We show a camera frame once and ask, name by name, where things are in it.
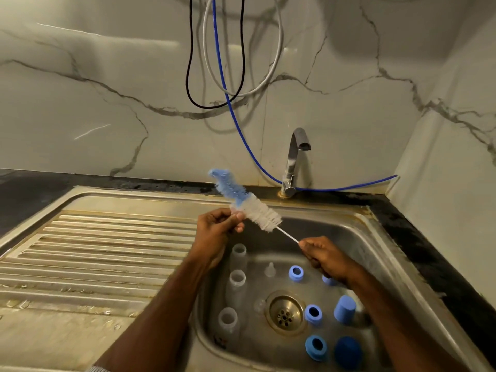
marble backsplash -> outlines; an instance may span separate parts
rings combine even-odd
[[[206,0],[193,0],[192,96],[223,100],[200,59]],[[307,131],[299,185],[342,187],[392,175],[453,48],[471,0],[279,0],[284,50],[266,90],[234,102],[274,176],[291,133]],[[189,0],[0,0],[0,168],[208,181],[230,168],[268,185],[227,108],[184,89]],[[240,0],[218,0],[221,52],[241,75]],[[246,0],[244,90],[277,42],[272,0]],[[210,55],[214,40],[208,36]]]
[[[477,0],[397,168],[391,202],[496,307],[496,0]]]

clear plastic bottle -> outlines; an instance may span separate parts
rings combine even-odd
[[[239,319],[233,308],[224,308],[217,317],[214,342],[220,348],[234,351],[239,342]]]
[[[231,257],[229,259],[229,268],[231,271],[243,270],[246,271],[248,266],[248,256],[246,255],[246,246],[244,244],[236,244],[232,247]]]
[[[236,311],[243,309],[246,296],[246,275],[242,270],[235,270],[229,275],[226,284],[226,303],[227,306],[234,308]]]

brush handle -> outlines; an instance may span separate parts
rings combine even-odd
[[[286,235],[287,237],[289,237],[291,240],[294,240],[294,242],[296,244],[299,243],[298,240],[296,240],[294,237],[292,237],[291,235],[289,235],[289,233],[287,233],[286,231],[284,231],[283,229],[281,229],[280,227],[276,227],[276,229],[278,229],[279,231],[281,231],[284,235]]]

drain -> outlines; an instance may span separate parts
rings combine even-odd
[[[305,329],[305,303],[287,291],[276,291],[267,298],[265,317],[278,333],[296,335]]]

chrome faucet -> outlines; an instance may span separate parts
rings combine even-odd
[[[295,178],[294,167],[296,166],[298,151],[308,151],[311,149],[312,147],[310,146],[305,130],[303,128],[296,128],[289,144],[288,163],[286,164],[286,172],[282,178],[281,191],[279,192],[280,197],[289,198],[296,193],[293,180]]]

